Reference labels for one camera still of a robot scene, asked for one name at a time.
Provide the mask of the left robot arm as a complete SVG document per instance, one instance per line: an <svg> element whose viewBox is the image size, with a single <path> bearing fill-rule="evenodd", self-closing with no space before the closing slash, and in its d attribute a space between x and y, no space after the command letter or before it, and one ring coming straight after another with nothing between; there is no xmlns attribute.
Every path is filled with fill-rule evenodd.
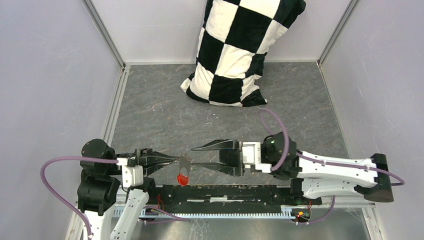
<svg viewBox="0 0 424 240"><path fill-rule="evenodd" d="M142 209L157 198L156 183L149 175L179 162L179 157L138 148L117 154L103 139L88 141L81 149L81 183L77 207L84 215L86 240L129 240ZM116 225L112 218L118 190L127 189L125 206Z"/></svg>

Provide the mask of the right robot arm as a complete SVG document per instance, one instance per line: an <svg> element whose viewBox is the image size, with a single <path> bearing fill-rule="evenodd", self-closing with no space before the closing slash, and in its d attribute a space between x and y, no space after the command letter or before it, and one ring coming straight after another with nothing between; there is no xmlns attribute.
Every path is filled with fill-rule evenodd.
<svg viewBox="0 0 424 240"><path fill-rule="evenodd" d="M377 203L394 201L388 163L384 154L347 159L316 155L299 150L282 132L263 142L216 139L193 151L218 151L219 162L205 163L207 169L240 177L246 171L290 181L289 199L302 204L326 196L362 196Z"/></svg>

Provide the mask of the metal key holder red handle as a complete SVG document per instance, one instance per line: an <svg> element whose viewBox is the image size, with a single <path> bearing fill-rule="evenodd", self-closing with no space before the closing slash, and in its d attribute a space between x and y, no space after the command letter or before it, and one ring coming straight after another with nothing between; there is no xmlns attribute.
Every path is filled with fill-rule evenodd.
<svg viewBox="0 0 424 240"><path fill-rule="evenodd" d="M185 187L189 183L189 176L192 168L192 158L185 152L179 156L177 182Z"/></svg>

